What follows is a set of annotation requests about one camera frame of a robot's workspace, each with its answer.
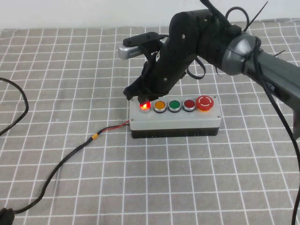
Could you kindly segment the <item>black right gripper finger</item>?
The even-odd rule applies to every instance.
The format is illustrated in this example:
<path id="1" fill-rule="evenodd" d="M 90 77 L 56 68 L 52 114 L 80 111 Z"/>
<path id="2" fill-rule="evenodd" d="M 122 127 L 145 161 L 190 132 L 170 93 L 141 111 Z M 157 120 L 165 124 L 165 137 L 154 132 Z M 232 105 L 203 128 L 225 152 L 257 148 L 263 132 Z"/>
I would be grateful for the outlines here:
<path id="1" fill-rule="evenodd" d="M 140 104 L 154 101 L 159 97 L 163 97 L 168 94 L 168 91 L 161 90 L 139 90 L 137 92 L 138 101 Z"/>
<path id="2" fill-rule="evenodd" d="M 144 85 L 141 78 L 137 78 L 131 85 L 126 87 L 123 91 L 127 100 L 131 100 L 133 97 L 142 96 L 144 94 Z"/>

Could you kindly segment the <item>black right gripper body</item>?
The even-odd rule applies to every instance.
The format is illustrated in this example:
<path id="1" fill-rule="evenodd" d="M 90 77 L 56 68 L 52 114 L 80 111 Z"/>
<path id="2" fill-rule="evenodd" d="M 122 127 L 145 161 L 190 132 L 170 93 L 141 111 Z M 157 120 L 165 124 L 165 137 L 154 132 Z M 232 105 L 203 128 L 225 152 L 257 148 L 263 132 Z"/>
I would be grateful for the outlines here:
<path id="1" fill-rule="evenodd" d="M 181 79 L 195 60 L 195 42 L 167 40 L 160 49 L 160 57 L 144 78 L 151 93 L 167 93 Z"/>

